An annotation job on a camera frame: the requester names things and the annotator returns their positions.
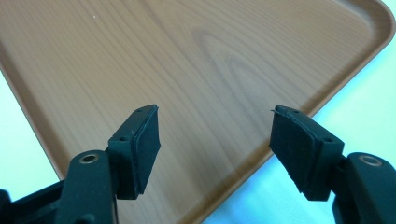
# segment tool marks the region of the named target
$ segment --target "clamp jaw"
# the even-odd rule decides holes
[[[342,155],[344,143],[302,112],[277,105],[270,148],[309,201],[336,195],[336,223],[396,223],[396,171],[367,153]]]
[[[67,176],[12,203],[0,189],[1,223],[118,223],[117,200],[143,194],[160,149],[158,106],[134,111],[108,148],[77,155]]]

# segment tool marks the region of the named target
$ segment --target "white table surface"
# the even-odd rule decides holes
[[[396,1],[384,0],[396,14]],[[396,41],[392,41],[314,117],[346,143],[396,166]],[[13,201],[58,181],[35,134],[0,76],[0,189]],[[205,223],[334,223],[332,200],[308,202],[273,157]]]

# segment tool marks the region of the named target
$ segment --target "brown tray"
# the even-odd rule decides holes
[[[60,177],[136,108],[162,148],[121,223],[202,221],[270,156],[276,104],[318,111],[393,36],[379,1],[1,1],[0,63]]]

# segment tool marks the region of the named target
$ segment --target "tray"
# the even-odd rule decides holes
[[[379,1],[2,1],[0,63],[60,178],[157,104],[162,148],[121,223],[200,222],[391,40]]]

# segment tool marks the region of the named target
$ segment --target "screw hole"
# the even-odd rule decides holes
[[[95,221],[95,216],[93,214],[85,214],[79,217],[75,224],[91,224],[94,223]]]
[[[85,157],[82,157],[81,159],[79,159],[79,163],[89,164],[89,163],[93,163],[93,162],[97,161],[98,159],[99,159],[99,156],[97,154],[89,154],[89,155],[86,155]]]
[[[361,155],[361,156],[359,156],[359,160],[361,160],[362,162],[366,163],[367,165],[382,166],[382,161],[380,161],[377,158],[374,158],[372,156]]]

